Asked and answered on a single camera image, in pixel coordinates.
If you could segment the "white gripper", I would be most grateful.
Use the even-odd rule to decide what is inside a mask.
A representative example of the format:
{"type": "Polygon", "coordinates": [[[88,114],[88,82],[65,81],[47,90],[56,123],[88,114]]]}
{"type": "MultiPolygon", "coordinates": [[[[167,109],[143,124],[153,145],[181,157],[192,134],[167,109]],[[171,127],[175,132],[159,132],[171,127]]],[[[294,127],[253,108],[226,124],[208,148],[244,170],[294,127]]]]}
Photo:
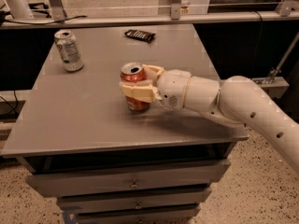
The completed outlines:
{"type": "Polygon", "coordinates": [[[119,86],[126,97],[145,103],[161,101],[170,109],[182,109],[184,96],[192,74],[182,70],[164,71],[157,65],[143,64],[148,80],[138,82],[120,81],[119,86]]]}

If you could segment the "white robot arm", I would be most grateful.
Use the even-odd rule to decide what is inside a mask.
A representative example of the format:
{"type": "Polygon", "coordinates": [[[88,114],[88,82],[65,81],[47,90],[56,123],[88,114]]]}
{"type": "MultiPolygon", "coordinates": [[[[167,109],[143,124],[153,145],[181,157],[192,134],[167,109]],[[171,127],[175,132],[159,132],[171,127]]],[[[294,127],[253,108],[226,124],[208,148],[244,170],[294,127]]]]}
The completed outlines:
{"type": "Polygon", "coordinates": [[[121,67],[120,88],[128,98],[159,102],[170,109],[185,108],[224,126],[247,124],[299,172],[299,124],[247,77],[219,82],[187,71],[126,63],[121,67]]]}

